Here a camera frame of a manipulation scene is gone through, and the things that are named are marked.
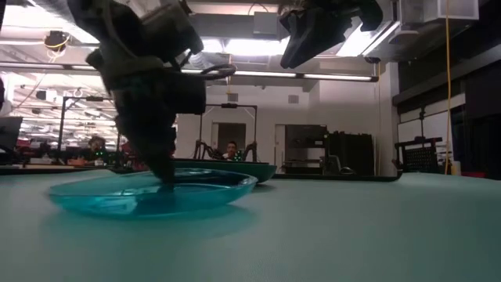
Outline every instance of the man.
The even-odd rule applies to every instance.
[[[226,154],[223,154],[222,156],[225,158],[225,160],[232,160],[233,158],[235,158],[236,152],[237,152],[236,142],[229,141],[228,144],[226,145]]]
[[[108,162],[108,153],[106,152],[106,140],[101,136],[93,136],[88,141],[89,148],[80,151],[80,158],[86,162],[92,163],[93,161]]]

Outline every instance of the translucent plate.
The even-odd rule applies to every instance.
[[[151,172],[51,187],[52,202],[67,210],[105,216],[144,217],[215,208],[252,191],[255,177],[202,168],[176,168],[174,192]]]

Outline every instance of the computer monitor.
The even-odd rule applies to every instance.
[[[21,123],[22,117],[0,117],[0,150],[7,153],[14,150]]]

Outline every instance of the table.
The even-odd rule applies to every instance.
[[[58,174],[68,172],[84,172],[88,170],[108,169],[112,172],[124,174],[134,172],[131,168],[115,168],[114,166],[75,166],[65,164],[15,164],[0,165],[0,176],[3,175],[32,175],[32,174]]]
[[[0,281],[500,281],[501,183],[274,179],[213,211],[150,220],[59,210],[58,183],[0,176]]]

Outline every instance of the desk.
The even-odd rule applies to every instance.
[[[501,280],[501,183],[272,179],[213,211],[144,221],[59,210],[52,185],[109,171],[0,176],[0,281]]]
[[[85,172],[89,170],[109,169],[115,173],[131,173],[130,168],[115,168],[114,166],[74,166],[62,164],[15,164],[0,165],[0,176],[2,175],[33,175],[33,174],[59,174],[68,172]]]

